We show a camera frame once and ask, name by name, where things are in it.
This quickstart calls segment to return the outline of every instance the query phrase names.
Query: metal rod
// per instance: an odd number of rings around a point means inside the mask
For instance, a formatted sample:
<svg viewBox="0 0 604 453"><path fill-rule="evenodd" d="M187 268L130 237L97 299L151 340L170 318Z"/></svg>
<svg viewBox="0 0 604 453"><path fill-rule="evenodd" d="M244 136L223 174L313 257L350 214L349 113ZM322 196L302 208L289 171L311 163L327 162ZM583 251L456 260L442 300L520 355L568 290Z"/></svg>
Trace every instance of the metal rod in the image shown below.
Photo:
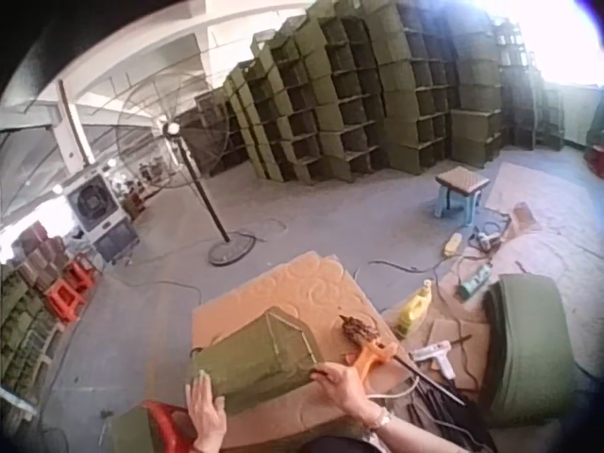
<svg viewBox="0 0 604 453"><path fill-rule="evenodd" d="M400 357L398 356L394 356L394 359L400 363L401 365L403 365L405 368L407 368L409 371L411 371L414 375L416 375L418 378L422 379L426 384L431 385L432 387L434 387L436 390L438 390L441 394L445 394L446 396L448 396L449 398L451 398L453 401L455 401L456 403L460 404L461 406L465 406L465 403L463 401L461 401L459 398L457 398L455 395L453 395L451 392L449 392L445 387L443 387L441 384L437 383L434 381L434 379L432 379L430 376L422 373L421 371L419 371L416 368L413 368L411 365L409 365L408 363L406 363L405 361L403 361Z"/></svg>
<svg viewBox="0 0 604 453"><path fill-rule="evenodd" d="M182 140L182 139L177 140L178 149L180 150L180 156L182 156L182 160L185 164L185 167L187 167L187 170L189 170L189 173L191 174L191 179L193 180L193 184L197 188L197 191L201 195L201 198L204 200L204 204L206 205L206 208L208 208L208 212L210 213L211 218L214 221L214 224L218 228L218 231L220 231L221 236L223 237L223 239L225 240L226 243L230 243L230 238L228 237L227 232L225 231L225 227L223 226L222 222L220 222L220 219L218 218L218 214L216 214L214 207L211 205L210 199L208 198L206 191L204 191L203 186L197 179L197 176L195 175L195 170L193 169L193 166L191 165L191 162L189 161L189 157L187 156L187 152L185 151L185 148L182 145L182 143L180 142L180 140Z"/></svg>

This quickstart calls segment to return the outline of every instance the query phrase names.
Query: glue gun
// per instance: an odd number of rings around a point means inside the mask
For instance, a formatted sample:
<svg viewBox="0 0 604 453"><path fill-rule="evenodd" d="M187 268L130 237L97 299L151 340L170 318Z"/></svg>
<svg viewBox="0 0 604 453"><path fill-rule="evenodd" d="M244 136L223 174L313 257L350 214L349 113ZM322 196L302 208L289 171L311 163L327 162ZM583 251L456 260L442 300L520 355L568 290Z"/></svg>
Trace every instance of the glue gun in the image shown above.
<svg viewBox="0 0 604 453"><path fill-rule="evenodd" d="M446 355L451 350L451 346L453 344L461 344L466 340L469 340L471 337L471 335L466 335L465 337L459 338L453 343L451 343L449 340L444 340L443 342L430 344L426 347L422 347L421 349L416 349L410 352L409 357L411 357L412 361L429 361L432 359L436 360L443 376L446 379L453 380L455 379L455 371L453 371L451 362L446 357Z"/></svg>

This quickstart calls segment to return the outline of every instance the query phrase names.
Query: person's left hand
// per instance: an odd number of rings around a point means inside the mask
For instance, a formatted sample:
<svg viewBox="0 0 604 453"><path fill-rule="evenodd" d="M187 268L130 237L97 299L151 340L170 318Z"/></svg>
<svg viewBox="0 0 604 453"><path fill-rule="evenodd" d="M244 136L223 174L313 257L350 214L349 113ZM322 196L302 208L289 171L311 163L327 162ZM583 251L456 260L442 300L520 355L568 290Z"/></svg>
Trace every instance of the person's left hand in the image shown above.
<svg viewBox="0 0 604 453"><path fill-rule="evenodd" d="M197 430L197 440L193 444L202 453L218 453L227 433L225 398L211 395L210 376L203 370L185 387L189 416Z"/></svg>

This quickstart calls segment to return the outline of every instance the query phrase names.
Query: brown cardboard box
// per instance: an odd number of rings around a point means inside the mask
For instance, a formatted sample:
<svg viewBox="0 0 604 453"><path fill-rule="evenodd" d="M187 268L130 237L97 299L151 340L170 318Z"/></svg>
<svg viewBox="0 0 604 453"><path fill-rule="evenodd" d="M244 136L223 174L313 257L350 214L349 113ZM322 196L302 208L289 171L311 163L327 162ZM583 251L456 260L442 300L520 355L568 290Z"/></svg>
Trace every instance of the brown cardboard box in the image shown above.
<svg viewBox="0 0 604 453"><path fill-rule="evenodd" d="M326 361L344 363L345 354L358 351L342 333L340 314L374 326L384 343L396 341L338 260L309 252L195 309L193 347L220 341L273 306L309 326ZM401 348L399 354L406 352ZM384 364L374 368L365 387L368 393L385 393L407 376L400 365ZM230 417L223 448L294 436L342 416L318 384L311 383Z"/></svg>

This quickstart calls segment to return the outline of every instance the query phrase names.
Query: yellow plastic bottle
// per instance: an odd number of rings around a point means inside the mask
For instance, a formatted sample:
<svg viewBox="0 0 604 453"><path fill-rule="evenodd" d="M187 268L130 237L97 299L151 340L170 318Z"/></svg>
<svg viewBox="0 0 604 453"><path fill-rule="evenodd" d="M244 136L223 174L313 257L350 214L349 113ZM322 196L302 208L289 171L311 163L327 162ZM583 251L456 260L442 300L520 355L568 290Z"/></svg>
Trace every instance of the yellow plastic bottle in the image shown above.
<svg viewBox="0 0 604 453"><path fill-rule="evenodd" d="M432 302L432 282L424 280L424 286L411 297L398 314L397 326L401 335L409 335L422 324L430 302Z"/></svg>

